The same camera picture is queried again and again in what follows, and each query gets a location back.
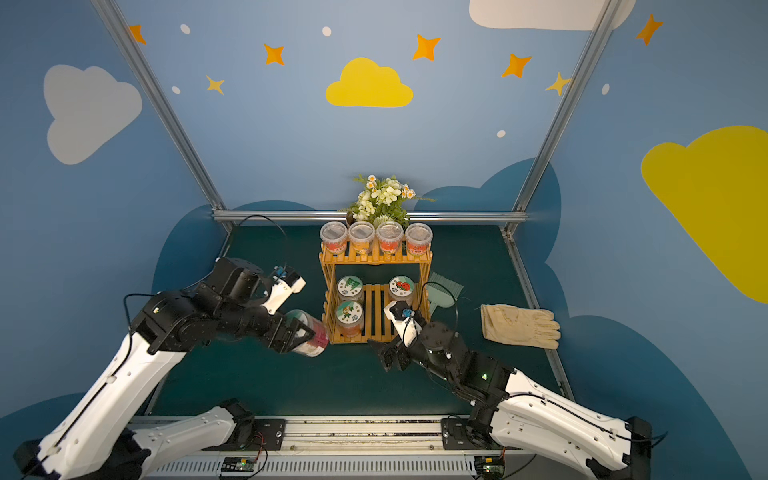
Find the jar with floral lid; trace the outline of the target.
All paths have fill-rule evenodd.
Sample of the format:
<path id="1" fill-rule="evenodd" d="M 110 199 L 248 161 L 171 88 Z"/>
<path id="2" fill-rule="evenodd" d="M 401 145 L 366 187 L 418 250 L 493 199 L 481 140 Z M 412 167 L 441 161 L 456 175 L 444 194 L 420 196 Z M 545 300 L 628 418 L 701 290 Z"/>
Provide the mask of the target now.
<path id="1" fill-rule="evenodd" d="M 326 350 L 329 333 L 322 321 L 300 309 L 287 312 L 285 319 L 294 333 L 289 343 L 290 352 L 314 358 Z"/>

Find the jar with pineapple lid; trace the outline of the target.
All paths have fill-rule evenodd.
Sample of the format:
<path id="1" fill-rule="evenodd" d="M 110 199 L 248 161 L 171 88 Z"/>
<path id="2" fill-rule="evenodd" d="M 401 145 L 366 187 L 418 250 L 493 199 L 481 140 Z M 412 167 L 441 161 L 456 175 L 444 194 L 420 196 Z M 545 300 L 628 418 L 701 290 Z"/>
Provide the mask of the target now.
<path id="1" fill-rule="evenodd" d="M 336 309 L 335 318 L 336 329 L 343 337 L 352 338 L 362 333 L 364 309 L 358 301 L 342 302 Z"/>

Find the jar with strawberry lid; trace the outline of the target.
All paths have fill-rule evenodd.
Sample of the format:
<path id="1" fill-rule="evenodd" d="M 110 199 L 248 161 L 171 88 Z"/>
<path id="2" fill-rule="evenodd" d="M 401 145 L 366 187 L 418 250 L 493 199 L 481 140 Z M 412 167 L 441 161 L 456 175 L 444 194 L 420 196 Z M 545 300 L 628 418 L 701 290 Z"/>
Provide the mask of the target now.
<path id="1" fill-rule="evenodd" d="M 388 284 L 389 295 L 392 300 L 403 301 L 411 305 L 416 293 L 416 286 L 410 277 L 398 275 L 393 277 Z"/>

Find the jar with green tree lid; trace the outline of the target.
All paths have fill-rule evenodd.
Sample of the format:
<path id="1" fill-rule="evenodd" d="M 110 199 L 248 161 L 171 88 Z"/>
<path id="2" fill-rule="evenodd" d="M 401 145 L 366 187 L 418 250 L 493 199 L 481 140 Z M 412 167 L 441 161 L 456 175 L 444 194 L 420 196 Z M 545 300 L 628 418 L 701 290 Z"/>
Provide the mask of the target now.
<path id="1" fill-rule="evenodd" d="M 336 293 L 341 303 L 354 301 L 363 304 L 365 300 L 364 282 L 354 275 L 344 276 L 337 282 Z"/>

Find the clear seed cup red base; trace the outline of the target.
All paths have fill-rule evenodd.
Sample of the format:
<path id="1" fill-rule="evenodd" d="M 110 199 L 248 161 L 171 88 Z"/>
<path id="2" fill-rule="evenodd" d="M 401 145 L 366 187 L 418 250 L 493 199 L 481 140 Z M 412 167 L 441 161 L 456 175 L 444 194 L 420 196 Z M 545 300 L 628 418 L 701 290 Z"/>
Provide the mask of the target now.
<path id="1" fill-rule="evenodd" d="M 319 232 L 320 239 L 326 252 L 331 255 L 343 255 L 348 245 L 348 227 L 340 221 L 325 223 Z"/>

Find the clear seed cup orange base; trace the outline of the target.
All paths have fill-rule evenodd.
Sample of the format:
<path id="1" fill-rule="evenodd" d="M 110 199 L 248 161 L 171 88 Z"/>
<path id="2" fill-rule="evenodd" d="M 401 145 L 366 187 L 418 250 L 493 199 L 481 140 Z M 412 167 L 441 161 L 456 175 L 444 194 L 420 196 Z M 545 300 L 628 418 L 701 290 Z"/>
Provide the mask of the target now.
<path id="1" fill-rule="evenodd" d="M 369 255 L 376 235 L 375 227 L 367 221 L 356 221 L 349 226 L 348 238 L 352 255 Z"/>

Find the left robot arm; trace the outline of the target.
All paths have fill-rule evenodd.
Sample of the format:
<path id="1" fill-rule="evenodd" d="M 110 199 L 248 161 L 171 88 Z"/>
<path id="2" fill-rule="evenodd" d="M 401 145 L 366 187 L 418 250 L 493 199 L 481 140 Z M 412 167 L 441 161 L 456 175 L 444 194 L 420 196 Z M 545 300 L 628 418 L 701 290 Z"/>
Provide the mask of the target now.
<path id="1" fill-rule="evenodd" d="M 223 257 L 193 290 L 149 296 L 113 361 L 65 420 L 17 448 L 22 478 L 142 479 L 208 448 L 257 448 L 254 416 L 236 400 L 162 427 L 132 430 L 128 424 L 198 345 L 252 337 L 283 354 L 313 339 L 308 326 L 279 311 L 305 284 L 290 267 L 266 274 L 246 260 Z"/>

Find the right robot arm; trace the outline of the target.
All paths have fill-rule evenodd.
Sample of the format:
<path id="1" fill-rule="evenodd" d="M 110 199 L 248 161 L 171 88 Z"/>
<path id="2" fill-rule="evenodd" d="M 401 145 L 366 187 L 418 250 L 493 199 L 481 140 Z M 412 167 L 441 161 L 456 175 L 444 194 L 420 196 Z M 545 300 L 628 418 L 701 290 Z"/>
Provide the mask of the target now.
<path id="1" fill-rule="evenodd" d="M 372 341 L 385 370 L 419 365 L 447 382 L 473 410 L 466 422 L 476 446 L 496 444 L 528 450 L 591 479 L 648 479 L 652 427 L 639 418 L 599 414 L 469 349 L 441 322 L 401 322 L 388 343 Z"/>

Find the beige work glove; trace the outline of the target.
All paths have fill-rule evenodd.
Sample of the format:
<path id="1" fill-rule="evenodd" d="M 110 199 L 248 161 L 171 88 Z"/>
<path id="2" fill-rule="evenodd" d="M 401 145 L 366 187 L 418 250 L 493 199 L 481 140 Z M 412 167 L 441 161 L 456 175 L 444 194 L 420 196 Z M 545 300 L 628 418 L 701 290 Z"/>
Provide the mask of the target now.
<path id="1" fill-rule="evenodd" d="M 484 304 L 480 312 L 486 340 L 545 350 L 557 350 L 559 347 L 560 324 L 549 310 Z"/>

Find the left small circuit board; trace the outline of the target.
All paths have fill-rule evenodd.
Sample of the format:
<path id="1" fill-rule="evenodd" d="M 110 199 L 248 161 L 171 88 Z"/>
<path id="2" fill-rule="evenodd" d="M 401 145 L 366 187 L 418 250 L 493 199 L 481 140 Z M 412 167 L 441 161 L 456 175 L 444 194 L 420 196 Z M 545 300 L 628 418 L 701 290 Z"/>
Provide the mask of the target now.
<path id="1" fill-rule="evenodd" d="M 221 463 L 220 474 L 252 475 L 257 467 L 258 460 L 255 457 L 225 457 Z"/>

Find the small circuit board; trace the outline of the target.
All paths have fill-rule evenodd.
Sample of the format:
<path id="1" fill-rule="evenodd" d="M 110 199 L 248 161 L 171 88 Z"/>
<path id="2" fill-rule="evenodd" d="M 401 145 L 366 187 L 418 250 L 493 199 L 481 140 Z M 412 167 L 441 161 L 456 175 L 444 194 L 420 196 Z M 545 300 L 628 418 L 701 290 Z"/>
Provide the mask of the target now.
<path id="1" fill-rule="evenodd" d="M 474 469 L 474 480 L 501 480 L 506 466 L 501 456 L 476 456 Z"/>
<path id="2" fill-rule="evenodd" d="M 252 475 L 257 467 L 258 460 L 255 457 L 225 457 L 221 463 L 220 474 Z"/>

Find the potted white flower bouquet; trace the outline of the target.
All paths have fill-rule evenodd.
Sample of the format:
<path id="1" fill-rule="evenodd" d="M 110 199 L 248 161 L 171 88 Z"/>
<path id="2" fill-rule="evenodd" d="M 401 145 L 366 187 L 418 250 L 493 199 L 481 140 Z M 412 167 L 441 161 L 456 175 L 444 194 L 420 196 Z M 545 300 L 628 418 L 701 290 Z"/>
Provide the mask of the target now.
<path id="1" fill-rule="evenodd" d="M 356 181 L 363 185 L 363 190 L 347 208 L 348 224 L 369 222 L 378 227 L 391 221 L 403 228 L 408 226 L 408 211 L 403 204 L 411 200 L 422 200 L 412 188 L 401 183 L 395 176 L 379 178 L 375 175 L 359 175 Z"/>

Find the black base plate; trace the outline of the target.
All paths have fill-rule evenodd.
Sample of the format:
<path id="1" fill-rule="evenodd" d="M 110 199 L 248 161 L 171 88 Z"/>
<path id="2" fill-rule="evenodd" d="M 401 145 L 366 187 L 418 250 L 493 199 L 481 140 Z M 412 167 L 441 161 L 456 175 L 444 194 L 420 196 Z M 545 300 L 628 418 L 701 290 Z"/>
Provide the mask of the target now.
<path id="1" fill-rule="evenodd" d="M 270 452 L 279 451 L 285 437 L 287 421 L 281 418 L 254 418 L 247 420 L 242 428 L 237 448 L 254 450 L 263 448 Z"/>
<path id="2" fill-rule="evenodd" d="M 483 436 L 468 426 L 468 419 L 447 416 L 441 419 L 443 449 L 458 450 L 499 450 L 500 446 L 490 437 Z"/>

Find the aluminium mounting rail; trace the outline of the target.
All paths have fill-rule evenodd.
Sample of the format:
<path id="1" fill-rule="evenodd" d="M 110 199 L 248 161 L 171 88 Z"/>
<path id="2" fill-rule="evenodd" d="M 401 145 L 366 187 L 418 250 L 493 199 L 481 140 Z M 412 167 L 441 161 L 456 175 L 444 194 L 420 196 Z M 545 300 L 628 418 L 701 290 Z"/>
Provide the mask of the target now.
<path id="1" fill-rule="evenodd" d="M 476 456 L 501 456 L 505 479 L 582 478 L 519 448 L 446 451 L 439 415 L 293 416 L 279 451 L 237 446 L 196 447 L 162 460 L 146 460 L 142 479 L 473 479 Z M 255 457 L 252 475 L 220 474 L 225 457 Z"/>

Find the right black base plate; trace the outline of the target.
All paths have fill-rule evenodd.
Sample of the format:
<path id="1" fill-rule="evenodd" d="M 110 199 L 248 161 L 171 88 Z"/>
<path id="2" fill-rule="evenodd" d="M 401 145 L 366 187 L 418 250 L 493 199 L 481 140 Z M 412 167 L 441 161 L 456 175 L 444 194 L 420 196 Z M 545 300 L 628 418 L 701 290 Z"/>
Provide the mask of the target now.
<path id="1" fill-rule="evenodd" d="M 468 426 L 468 419 L 447 416 L 441 419 L 443 449 L 458 450 L 499 450 L 500 446 L 490 437 L 483 436 Z"/>

